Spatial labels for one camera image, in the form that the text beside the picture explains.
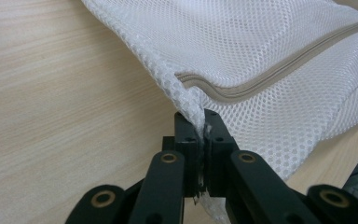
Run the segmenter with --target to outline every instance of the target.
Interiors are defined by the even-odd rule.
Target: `black plastic part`
[[[180,113],[174,115],[175,137],[174,149],[182,153],[186,158],[185,165],[185,197],[199,196],[202,183],[202,166],[204,155],[202,141],[198,137],[194,126]],[[172,139],[165,137],[165,147],[172,147]]]
[[[220,115],[212,110],[205,110],[204,143],[204,181],[208,192],[211,197],[226,197],[229,181],[225,163],[239,149]]]
[[[233,152],[227,172],[255,223],[320,223],[259,155]]]
[[[138,198],[138,194],[139,191],[141,190],[143,183],[144,180],[142,179],[138,183],[132,185],[129,189],[126,189],[125,191],[126,198],[124,203],[121,205],[120,217],[118,223],[128,223],[133,206],[135,205],[135,202]]]
[[[358,200],[343,189],[319,185],[307,194],[310,208],[322,223],[358,223]]]
[[[91,189],[77,203],[66,224],[112,224],[120,222],[124,190],[117,186],[102,185]]]
[[[185,158],[164,150],[153,157],[133,207],[131,224],[182,223]]]
[[[231,224],[255,223],[234,186],[227,192],[226,211]]]

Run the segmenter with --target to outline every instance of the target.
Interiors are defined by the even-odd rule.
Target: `light wood surface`
[[[101,184],[145,176],[175,108],[80,1],[0,0],[0,223],[63,223]],[[289,185],[341,186],[358,126],[321,143]],[[185,223],[211,223],[186,200]]]

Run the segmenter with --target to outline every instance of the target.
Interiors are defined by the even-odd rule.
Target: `zipper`
[[[236,87],[218,87],[206,78],[196,74],[181,73],[175,74],[175,76],[183,83],[185,88],[199,87],[216,101],[235,103],[247,100],[260,93],[275,82],[287,77],[301,65],[335,45],[337,42],[356,33],[358,33],[358,22],[324,35],[308,44],[305,48],[275,64],[266,72]]]

